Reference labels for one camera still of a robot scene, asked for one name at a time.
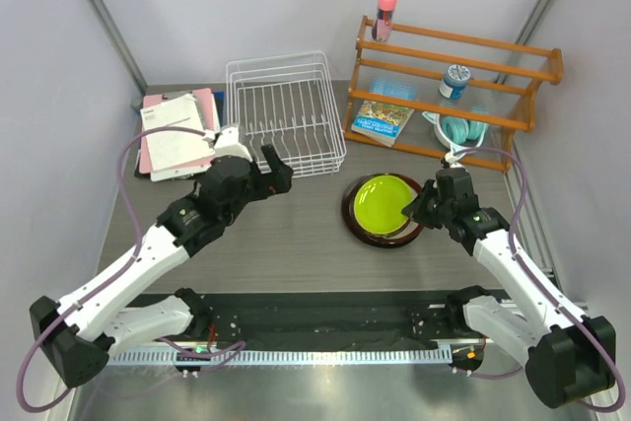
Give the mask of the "dark red cream plate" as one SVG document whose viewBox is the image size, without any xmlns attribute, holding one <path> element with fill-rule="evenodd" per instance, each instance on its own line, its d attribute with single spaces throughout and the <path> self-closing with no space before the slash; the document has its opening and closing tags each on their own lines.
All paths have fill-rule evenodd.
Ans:
<svg viewBox="0 0 631 421">
<path fill-rule="evenodd" d="M 401 174 L 373 174 L 373 175 L 363 175 L 363 176 L 360 176 L 360 177 L 364 177 L 366 179 L 366 181 L 367 181 L 370 177 L 373 177 L 373 176 L 376 176 L 376 175 L 396 175 L 396 176 L 402 178 L 412 188 L 413 193 L 414 193 L 413 199 L 422 190 L 422 185 L 421 184 L 419 184 L 417 181 L 415 181 L 414 179 L 412 179 L 412 178 L 410 178 L 410 177 L 408 177 L 406 175 L 401 175 Z M 423 226 L 422 225 L 416 224 L 413 221 L 408 219 L 407 225 L 401 231 L 399 231 L 398 233 L 396 233 L 394 235 L 390 235 L 390 236 L 379 237 L 379 236 L 371 235 L 371 234 L 367 233 L 366 231 L 362 230 L 364 235 L 365 235 L 365 237 L 360 242 L 365 244 L 365 245 L 373 246 L 373 247 L 377 247 L 377 248 L 387 248 L 387 249 L 399 248 L 399 247 L 402 247 L 402 246 L 407 246 L 410 243 L 412 243 L 420 235 L 422 230 L 423 230 Z"/>
</svg>

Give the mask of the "green plate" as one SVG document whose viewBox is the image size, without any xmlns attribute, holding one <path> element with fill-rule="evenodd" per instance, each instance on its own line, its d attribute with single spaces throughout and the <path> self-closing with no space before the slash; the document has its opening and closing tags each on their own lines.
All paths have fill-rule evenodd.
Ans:
<svg viewBox="0 0 631 421">
<path fill-rule="evenodd" d="M 360 185 L 352 199 L 352 214 L 363 231 L 379 237 L 394 235 L 407 225 L 402 210 L 413 197 L 402 178 L 376 175 Z"/>
</svg>

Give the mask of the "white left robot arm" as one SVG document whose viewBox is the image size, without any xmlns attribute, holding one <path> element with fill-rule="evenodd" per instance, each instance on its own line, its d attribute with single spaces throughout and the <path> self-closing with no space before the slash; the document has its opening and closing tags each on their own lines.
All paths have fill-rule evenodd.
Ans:
<svg viewBox="0 0 631 421">
<path fill-rule="evenodd" d="M 202 339 L 212 311 L 189 288 L 144 308 L 128 305 L 153 282 L 221 238 L 254 201 L 288 192 L 292 169 L 272 145 L 260 151 L 262 172 L 236 125 L 200 138 L 214 154 L 192 190 L 172 202 L 125 255 L 74 292 L 30 307 L 35 346 L 69 388 L 94 378 L 116 355 L 166 336 Z"/>
</svg>

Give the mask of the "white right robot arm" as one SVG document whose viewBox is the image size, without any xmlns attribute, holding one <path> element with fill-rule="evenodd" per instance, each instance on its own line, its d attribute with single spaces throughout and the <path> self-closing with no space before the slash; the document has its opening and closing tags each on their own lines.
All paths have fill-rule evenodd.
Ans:
<svg viewBox="0 0 631 421">
<path fill-rule="evenodd" d="M 448 152 L 442 169 L 402 213 L 427 229 L 446 229 L 489 270 L 516 304 L 512 313 L 477 294 L 449 308 L 445 323 L 458 337 L 489 337 L 522 368 L 537 398 L 549 408 L 578 402 L 599 413 L 624 406 L 626 386 L 616 366 L 616 331 L 567 298 L 534 263 L 516 236 L 519 218 L 483 208 L 461 164 L 467 149 Z"/>
</svg>

